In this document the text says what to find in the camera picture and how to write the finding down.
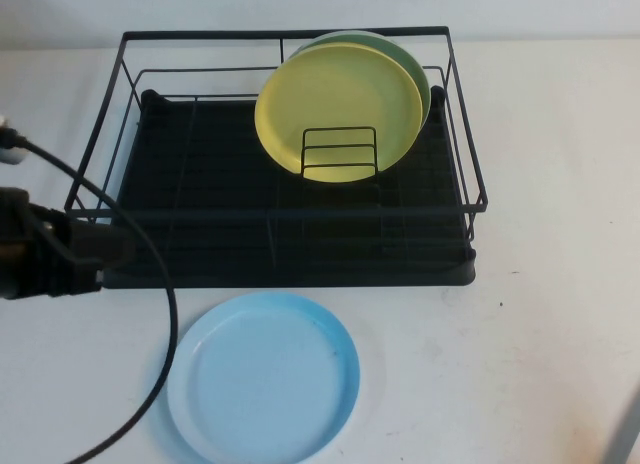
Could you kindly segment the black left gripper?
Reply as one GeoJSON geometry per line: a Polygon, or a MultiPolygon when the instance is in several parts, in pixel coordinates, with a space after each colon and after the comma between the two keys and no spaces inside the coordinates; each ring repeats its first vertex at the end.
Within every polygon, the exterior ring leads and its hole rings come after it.
{"type": "Polygon", "coordinates": [[[72,222],[57,210],[30,202],[27,191],[1,189],[1,297],[59,297],[98,292],[102,267],[72,265],[78,258],[125,265],[135,258],[136,242],[124,228],[72,222]]]}

